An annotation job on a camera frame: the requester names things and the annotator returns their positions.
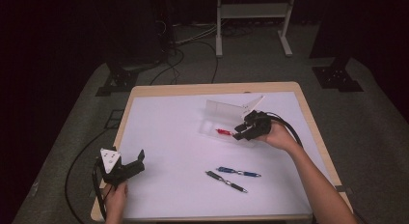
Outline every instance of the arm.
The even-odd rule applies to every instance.
[[[119,224],[123,222],[123,210],[126,204],[127,182],[122,182],[117,189],[107,184],[102,191],[105,197],[106,224]]]
[[[295,142],[284,126],[272,122],[270,133],[262,135],[258,140],[284,150],[290,155],[319,223],[357,223],[337,190],[316,168],[306,152]]]

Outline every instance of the red object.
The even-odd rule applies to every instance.
[[[216,130],[219,134],[232,135],[232,133],[228,130],[224,130],[224,129],[216,129]]]

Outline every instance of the gray carpet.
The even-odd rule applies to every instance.
[[[333,59],[309,59],[318,26],[290,25],[287,38],[293,56],[285,57],[276,30],[255,28],[250,35],[223,39],[215,83],[296,81],[313,112],[342,183],[350,188],[352,206],[370,224],[407,223],[409,220],[409,126],[375,83],[370,71],[355,60],[347,65],[363,92],[340,93],[321,89],[313,66],[327,66]],[[179,40],[200,33],[178,27]],[[214,46],[214,38],[202,39]],[[177,84],[210,83],[216,66],[212,50],[191,43],[179,48],[183,61],[176,66]],[[171,56],[175,63],[180,55]],[[137,85],[149,85],[168,66],[140,73]],[[75,157],[103,130],[114,109],[124,109],[129,93],[96,97],[109,70],[95,70],[61,130],[36,182],[14,223],[77,223],[66,203],[65,179]],[[154,84],[175,83],[174,73],[163,73]],[[100,148],[113,144],[116,130],[107,130],[78,158],[68,181],[68,197],[85,223],[95,196],[91,172]]]

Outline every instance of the black pen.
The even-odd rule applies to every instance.
[[[222,177],[220,177],[219,175],[217,175],[217,174],[215,174],[215,173],[213,173],[211,171],[206,171],[205,173],[208,174],[209,176],[211,176],[212,178],[214,178],[215,180],[220,181],[220,182],[224,182],[226,185],[231,186],[231,187],[237,189],[238,191],[245,192],[245,193],[248,192],[246,189],[238,186],[235,183],[224,180]]]
[[[237,171],[237,170],[230,169],[230,168],[225,168],[225,167],[218,167],[216,170],[219,171],[219,172],[223,172],[223,173],[236,173],[238,175],[244,175],[244,176],[253,177],[253,178],[261,177],[261,175],[257,174],[257,173]]]

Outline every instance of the dark background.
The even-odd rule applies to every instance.
[[[215,21],[216,0],[171,1],[174,22]],[[322,21],[311,57],[335,57],[354,40],[351,56],[371,70],[406,120],[407,1],[295,0],[291,17],[292,23],[305,25]],[[2,223],[13,221],[84,85],[105,62],[101,43],[136,42],[121,29],[108,35],[107,27],[121,25],[102,25],[93,5],[91,0],[0,0]],[[105,6],[112,10],[110,3]],[[162,15],[148,8],[146,13]]]

